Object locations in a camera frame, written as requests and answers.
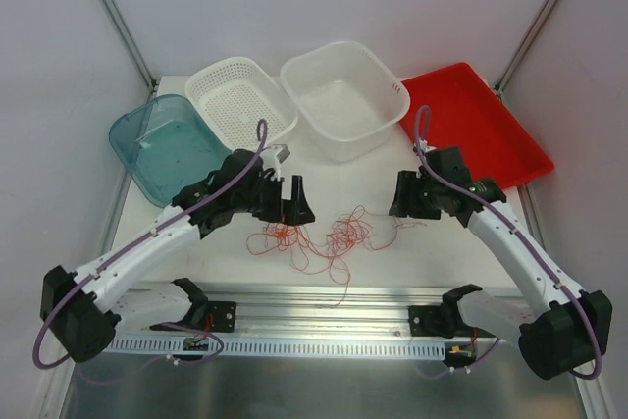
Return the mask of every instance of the blue translucent lid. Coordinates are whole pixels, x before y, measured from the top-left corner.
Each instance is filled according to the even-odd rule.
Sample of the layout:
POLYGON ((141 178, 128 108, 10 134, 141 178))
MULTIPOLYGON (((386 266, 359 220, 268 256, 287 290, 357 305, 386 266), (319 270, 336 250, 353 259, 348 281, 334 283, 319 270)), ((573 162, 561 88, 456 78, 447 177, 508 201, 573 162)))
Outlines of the blue translucent lid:
POLYGON ((180 95, 154 98, 119 118, 109 142, 146 198, 162 208, 231 153, 180 95))

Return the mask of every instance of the black bracket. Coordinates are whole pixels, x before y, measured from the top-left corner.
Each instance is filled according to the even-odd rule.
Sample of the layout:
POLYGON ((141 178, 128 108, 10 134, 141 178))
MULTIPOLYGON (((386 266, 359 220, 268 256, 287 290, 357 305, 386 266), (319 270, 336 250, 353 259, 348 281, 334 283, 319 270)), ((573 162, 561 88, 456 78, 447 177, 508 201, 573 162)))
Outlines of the black bracket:
MULTIPOLYGON (((173 198, 173 206, 187 210, 198 204, 242 172, 252 158, 251 151, 236 149, 227 156, 220 170, 212 171, 206 179, 182 189, 173 198)), ((192 211, 189 222, 198 227, 201 239, 230 223, 235 213, 250 213, 266 223, 288 226, 313 223, 316 218, 305 198, 303 177, 292 176, 290 200, 282 199, 283 184, 284 179, 274 179, 274 170, 264 170, 258 159, 229 191, 192 211)))
MULTIPOLYGON (((173 284, 181 288, 192 305, 178 326, 204 331, 207 321, 212 320, 210 332, 232 333, 236 329, 237 304, 234 301, 210 301, 205 293, 190 279, 176 279, 173 284)), ((173 329, 158 324, 151 326, 153 331, 172 331, 173 329)))
MULTIPOLYGON (((474 335, 473 327, 466 324, 455 326, 452 336, 435 334, 426 327, 425 320, 436 319, 441 315, 441 307, 435 304, 424 304, 420 306, 408 306, 408 323, 410 325, 410 335, 414 338, 433 338, 434 336, 451 338, 471 338, 474 335)), ((478 329, 478 338, 494 338, 491 333, 478 329)))
MULTIPOLYGON (((463 296, 480 290, 481 288, 476 285, 465 285, 444 293, 443 302, 439 305, 410 306, 408 308, 410 334, 414 337, 437 336, 446 339, 473 336, 473 327, 464 324, 460 317, 458 301, 463 296)), ((491 338, 493 335, 478 330, 478 337, 491 338)))
POLYGON ((212 333, 232 333, 236 328, 237 304, 233 301, 209 301, 212 333))

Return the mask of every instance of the red tray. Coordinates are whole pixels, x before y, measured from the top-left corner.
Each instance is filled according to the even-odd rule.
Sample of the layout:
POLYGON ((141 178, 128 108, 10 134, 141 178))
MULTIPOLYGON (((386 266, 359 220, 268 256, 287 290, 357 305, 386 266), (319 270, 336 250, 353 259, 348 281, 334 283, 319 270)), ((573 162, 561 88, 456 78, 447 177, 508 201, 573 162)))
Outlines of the red tray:
POLYGON ((473 180, 492 178, 506 189, 553 170, 553 162, 466 63, 406 80, 410 110, 401 126, 414 140, 421 105, 432 107, 428 143, 458 146, 473 180))

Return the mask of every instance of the translucent white container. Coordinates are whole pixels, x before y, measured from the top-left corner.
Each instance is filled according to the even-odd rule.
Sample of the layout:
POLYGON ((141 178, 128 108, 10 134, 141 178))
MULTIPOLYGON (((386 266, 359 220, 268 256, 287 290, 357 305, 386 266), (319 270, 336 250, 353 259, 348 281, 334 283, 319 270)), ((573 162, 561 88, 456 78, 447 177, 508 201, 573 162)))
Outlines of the translucent white container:
POLYGON ((401 82, 354 41, 290 59, 282 67, 281 81, 316 144, 339 162, 386 142, 410 107, 401 82))

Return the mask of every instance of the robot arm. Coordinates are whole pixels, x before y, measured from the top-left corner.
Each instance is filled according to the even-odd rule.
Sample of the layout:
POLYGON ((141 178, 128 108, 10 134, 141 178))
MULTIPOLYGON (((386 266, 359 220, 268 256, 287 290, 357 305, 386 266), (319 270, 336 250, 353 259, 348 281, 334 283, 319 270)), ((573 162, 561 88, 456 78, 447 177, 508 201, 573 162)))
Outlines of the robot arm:
POLYGON ((457 148, 433 150, 426 163, 448 183, 479 196, 505 216, 510 224, 477 200, 435 179, 421 166, 419 172, 401 171, 390 214, 438 220, 443 212, 458 219, 495 255, 526 299, 521 309, 465 286, 446 293, 434 316, 420 319, 421 327, 436 336, 452 338, 460 327, 477 327, 518 345, 530 368, 549 379, 594 358, 594 349, 573 300, 584 308, 602 354, 606 351, 612 306, 601 292, 587 293, 567 276, 526 232, 506 203, 503 192, 490 179, 471 181, 457 148), (530 247, 557 276, 556 282, 533 256, 530 247))
POLYGON ((72 273, 58 266, 46 274, 41 300, 43 320, 81 281, 93 277, 67 302, 50 326, 75 362, 99 354, 116 331, 134 331, 164 322, 202 329, 211 308, 205 295, 190 280, 178 279, 151 291, 127 291, 172 253, 228 224, 235 213, 250 213, 261 221, 289 226, 314 221, 301 176, 292 176, 291 200, 282 199, 284 179, 280 165, 289 156, 284 145, 266 148, 261 159, 229 190, 208 204, 198 205, 238 175, 253 156, 250 151, 236 150, 219 171, 184 188, 173 198, 172 205, 139 234, 149 233, 152 237, 134 238, 135 243, 106 269, 97 271, 109 258, 120 255, 119 251, 111 251, 72 273), (189 214, 166 224, 185 211, 189 214))

